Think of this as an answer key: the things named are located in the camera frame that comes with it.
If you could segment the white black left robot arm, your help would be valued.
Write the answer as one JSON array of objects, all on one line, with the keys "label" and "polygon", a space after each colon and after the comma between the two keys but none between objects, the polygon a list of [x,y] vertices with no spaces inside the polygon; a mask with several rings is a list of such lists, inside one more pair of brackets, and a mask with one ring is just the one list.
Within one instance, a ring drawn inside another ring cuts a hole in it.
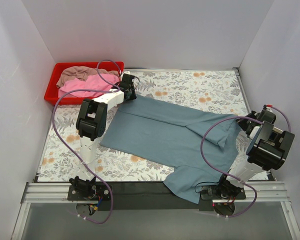
[{"label": "white black left robot arm", "polygon": [[85,200],[93,199],[97,193],[96,177],[89,170],[95,169],[96,151],[106,130],[107,113],[113,107],[137,98],[135,81],[139,80],[125,71],[121,75],[121,81],[115,84],[118,88],[93,99],[86,98],[81,104],[76,129],[80,136],[80,157],[83,163],[77,176],[69,182]]}]

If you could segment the blue-grey t shirt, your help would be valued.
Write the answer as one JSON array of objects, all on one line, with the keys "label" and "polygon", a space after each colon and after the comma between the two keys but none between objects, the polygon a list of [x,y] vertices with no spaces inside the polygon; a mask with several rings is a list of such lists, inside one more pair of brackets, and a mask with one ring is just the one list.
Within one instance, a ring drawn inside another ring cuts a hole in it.
[{"label": "blue-grey t shirt", "polygon": [[240,130],[230,114],[138,96],[118,108],[100,144],[172,167],[165,186],[197,204],[195,185],[217,182],[229,170]]}]

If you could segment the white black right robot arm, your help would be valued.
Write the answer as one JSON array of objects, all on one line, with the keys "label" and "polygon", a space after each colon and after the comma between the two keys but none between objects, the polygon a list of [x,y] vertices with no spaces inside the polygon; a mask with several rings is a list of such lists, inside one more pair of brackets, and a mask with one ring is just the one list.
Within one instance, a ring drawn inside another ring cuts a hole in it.
[{"label": "white black right robot arm", "polygon": [[281,130],[274,126],[277,116],[272,105],[264,105],[260,112],[252,111],[247,115],[262,124],[248,119],[236,122],[251,139],[247,148],[247,160],[229,170],[229,175],[223,174],[216,186],[216,193],[222,199],[236,197],[244,191],[244,183],[255,175],[270,170],[278,170],[285,163],[295,135],[291,132],[291,125],[287,122],[288,130]]}]

